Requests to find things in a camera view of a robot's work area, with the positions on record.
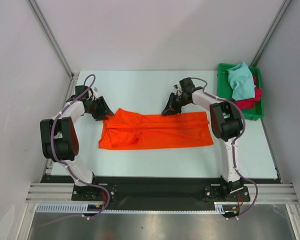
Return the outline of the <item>orange t shirt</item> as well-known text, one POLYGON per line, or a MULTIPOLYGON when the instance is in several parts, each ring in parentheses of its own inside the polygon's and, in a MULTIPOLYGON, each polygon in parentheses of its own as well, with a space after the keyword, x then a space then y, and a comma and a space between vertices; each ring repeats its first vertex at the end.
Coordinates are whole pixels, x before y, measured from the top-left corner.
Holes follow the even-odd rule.
POLYGON ((206 147, 214 144, 207 113, 140 114, 118 109, 103 121, 98 142, 104 150, 155 150, 206 147))

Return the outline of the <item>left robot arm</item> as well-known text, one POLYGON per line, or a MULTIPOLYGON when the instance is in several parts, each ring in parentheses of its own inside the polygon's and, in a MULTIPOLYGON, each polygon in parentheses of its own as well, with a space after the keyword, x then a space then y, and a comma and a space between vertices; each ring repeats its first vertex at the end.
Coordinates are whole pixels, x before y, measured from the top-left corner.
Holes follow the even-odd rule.
POLYGON ((90 200, 100 196, 101 188, 93 183, 95 175, 79 155, 76 121, 89 114, 95 121, 108 120, 114 113, 96 87, 79 85, 63 109, 54 117, 40 121, 42 152, 45 158, 61 165, 72 177, 76 186, 84 186, 83 194, 90 200))

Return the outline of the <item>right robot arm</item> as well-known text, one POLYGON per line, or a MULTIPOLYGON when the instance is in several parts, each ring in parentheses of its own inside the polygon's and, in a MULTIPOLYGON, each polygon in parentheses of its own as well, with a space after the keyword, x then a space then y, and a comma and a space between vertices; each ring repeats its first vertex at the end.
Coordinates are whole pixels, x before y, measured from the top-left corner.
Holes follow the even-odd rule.
POLYGON ((210 113, 212 133, 219 140, 222 156, 220 194, 232 201, 244 188, 240 173, 238 140, 246 124, 242 111, 233 99, 224 99, 208 93, 205 86, 195 86, 193 77, 187 77, 174 85, 162 116, 180 114, 188 104, 198 105, 210 113))

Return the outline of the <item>green plastic bin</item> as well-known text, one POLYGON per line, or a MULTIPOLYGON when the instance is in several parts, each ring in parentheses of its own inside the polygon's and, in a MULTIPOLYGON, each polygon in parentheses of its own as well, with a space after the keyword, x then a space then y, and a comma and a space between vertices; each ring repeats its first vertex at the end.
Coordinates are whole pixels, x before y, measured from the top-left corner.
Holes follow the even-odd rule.
MULTIPOLYGON (((228 69, 235 65, 220 63, 217 71, 217 96, 229 99, 233 95, 233 89, 228 81, 228 69)), ((248 67, 254 82, 254 98, 237 100, 238 107, 242 110, 246 120, 256 121, 262 119, 265 115, 263 102, 263 86, 261 72, 257 67, 248 67)))

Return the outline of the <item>teal t shirt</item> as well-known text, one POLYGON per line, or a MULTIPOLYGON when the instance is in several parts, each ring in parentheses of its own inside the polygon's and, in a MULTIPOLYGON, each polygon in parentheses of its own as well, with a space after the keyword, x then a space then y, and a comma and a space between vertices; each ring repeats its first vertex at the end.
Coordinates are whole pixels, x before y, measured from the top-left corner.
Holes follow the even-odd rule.
POLYGON ((226 70, 228 83, 232 89, 232 98, 236 101, 255 97, 253 74, 245 62, 241 62, 226 70))

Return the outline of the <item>red t shirt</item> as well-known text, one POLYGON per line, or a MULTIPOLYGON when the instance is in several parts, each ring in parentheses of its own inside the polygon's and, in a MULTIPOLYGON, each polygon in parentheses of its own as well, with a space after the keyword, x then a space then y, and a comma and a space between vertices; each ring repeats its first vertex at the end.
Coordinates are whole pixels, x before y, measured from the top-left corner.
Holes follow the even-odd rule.
POLYGON ((245 109, 252 110, 255 107, 256 103, 261 101, 261 97, 263 95, 263 92, 257 86, 258 78, 255 75, 253 75, 253 80, 254 80, 254 84, 255 84, 255 88, 254 88, 255 97, 250 98, 250 99, 246 99, 246 100, 236 100, 236 103, 237 103, 238 107, 241 110, 245 110, 245 109))

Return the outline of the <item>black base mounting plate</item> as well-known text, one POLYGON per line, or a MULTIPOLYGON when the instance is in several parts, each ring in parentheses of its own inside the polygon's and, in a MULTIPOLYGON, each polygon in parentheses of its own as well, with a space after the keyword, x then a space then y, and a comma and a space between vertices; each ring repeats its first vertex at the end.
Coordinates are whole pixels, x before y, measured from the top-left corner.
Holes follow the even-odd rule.
MULTIPOLYGON (((74 184, 70 176, 44 175, 44 184, 74 184)), ((243 203, 253 200, 255 186, 240 180, 245 188, 239 191, 243 203)), ((213 202, 237 202, 230 195, 226 182, 219 178, 190 177, 119 177, 97 176, 93 184, 105 187, 110 194, 107 210, 123 211, 204 211, 212 210, 213 202)), ((72 201, 101 201, 101 189, 73 186, 72 201)))

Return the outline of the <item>right aluminium corner post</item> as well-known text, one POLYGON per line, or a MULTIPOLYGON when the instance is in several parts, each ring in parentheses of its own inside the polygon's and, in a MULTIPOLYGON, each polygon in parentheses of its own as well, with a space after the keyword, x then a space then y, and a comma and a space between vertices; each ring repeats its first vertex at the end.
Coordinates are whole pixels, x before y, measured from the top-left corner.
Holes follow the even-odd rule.
POLYGON ((284 0, 282 2, 277 14, 275 15, 275 18, 273 19, 265 37, 261 42, 261 45, 259 46, 256 54, 254 55, 254 58, 250 64, 251 67, 257 67, 258 63, 260 62, 268 45, 270 44, 273 36, 275 35, 278 27, 280 26, 283 18, 285 17, 293 2, 294 0, 284 0))

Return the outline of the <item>aluminium corner post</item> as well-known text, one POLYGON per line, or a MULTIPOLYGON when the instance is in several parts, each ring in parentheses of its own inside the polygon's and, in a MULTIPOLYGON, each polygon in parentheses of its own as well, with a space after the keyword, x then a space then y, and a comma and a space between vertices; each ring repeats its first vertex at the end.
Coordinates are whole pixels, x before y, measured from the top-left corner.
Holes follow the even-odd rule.
POLYGON ((70 68, 70 65, 68 61, 66 60, 66 57, 57 41, 55 38, 39 4, 37 3, 36 0, 26 0, 27 4, 29 5, 35 19, 37 20, 41 30, 43 31, 45 37, 47 38, 48 43, 50 44, 54 54, 56 55, 59 63, 61 64, 63 70, 65 71, 66 75, 72 79, 73 77, 73 72, 70 68))
POLYGON ((270 44, 273 36, 275 35, 278 27, 280 26, 283 18, 285 17, 293 2, 294 0, 284 0, 282 2, 277 14, 275 15, 275 18, 273 19, 265 37, 261 42, 261 45, 259 46, 256 54, 254 55, 254 58, 250 64, 251 67, 257 67, 258 63, 260 62, 268 45, 270 44))

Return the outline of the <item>left aluminium corner post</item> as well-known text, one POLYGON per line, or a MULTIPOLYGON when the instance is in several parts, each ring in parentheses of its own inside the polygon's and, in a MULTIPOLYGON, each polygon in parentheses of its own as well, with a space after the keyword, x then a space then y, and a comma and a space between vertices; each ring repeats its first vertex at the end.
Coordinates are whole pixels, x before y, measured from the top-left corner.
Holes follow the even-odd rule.
POLYGON ((57 41, 55 38, 39 4, 37 3, 36 0, 26 0, 27 4, 29 5, 35 19, 37 20, 41 30, 43 31, 45 37, 47 38, 48 43, 50 44, 54 54, 56 55, 59 63, 61 64, 63 70, 65 71, 66 75, 72 79, 73 77, 73 72, 70 68, 70 65, 68 61, 66 60, 66 57, 57 41))

